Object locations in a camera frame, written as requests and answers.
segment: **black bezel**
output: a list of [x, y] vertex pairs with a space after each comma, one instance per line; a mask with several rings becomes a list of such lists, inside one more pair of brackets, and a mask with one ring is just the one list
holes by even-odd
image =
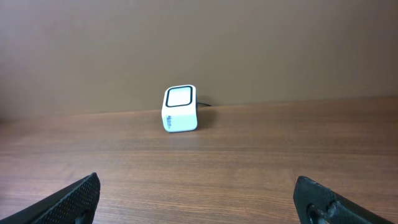
[[[173, 89], [176, 89], [176, 88], [186, 88], [186, 87], [189, 87], [191, 89], [191, 97], [190, 97], [189, 103], [187, 103], [186, 105], [169, 106], [169, 93], [170, 93], [170, 90], [173, 90]], [[176, 106], [188, 106], [188, 105], [190, 105], [192, 103], [192, 92], [193, 92], [192, 86], [179, 86], [179, 87], [174, 87], [174, 88], [169, 89], [167, 91], [166, 107], [176, 107]]]

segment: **wood grain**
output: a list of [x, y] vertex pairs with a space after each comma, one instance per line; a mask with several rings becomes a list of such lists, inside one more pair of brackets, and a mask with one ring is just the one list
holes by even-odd
[[160, 111], [0, 125], [0, 218], [97, 172], [95, 223], [298, 223], [306, 175], [398, 222], [398, 97], [199, 109], [168, 134]]

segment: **wooden table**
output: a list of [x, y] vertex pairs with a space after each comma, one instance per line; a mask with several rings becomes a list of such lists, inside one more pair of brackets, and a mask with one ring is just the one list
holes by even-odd
[[299, 223], [306, 175], [398, 222], [398, 98], [199, 109], [169, 134], [160, 111], [0, 125], [0, 218], [97, 172], [95, 223]]

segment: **brown wall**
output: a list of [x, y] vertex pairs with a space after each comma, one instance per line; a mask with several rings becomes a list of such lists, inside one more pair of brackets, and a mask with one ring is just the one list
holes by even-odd
[[396, 0], [3, 0], [0, 118], [398, 93]]

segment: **white device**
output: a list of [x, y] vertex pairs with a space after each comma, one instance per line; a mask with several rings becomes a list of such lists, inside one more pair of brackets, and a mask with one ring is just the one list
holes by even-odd
[[198, 126], [197, 89], [193, 85], [173, 86], [164, 93], [163, 127], [166, 131], [193, 131]]

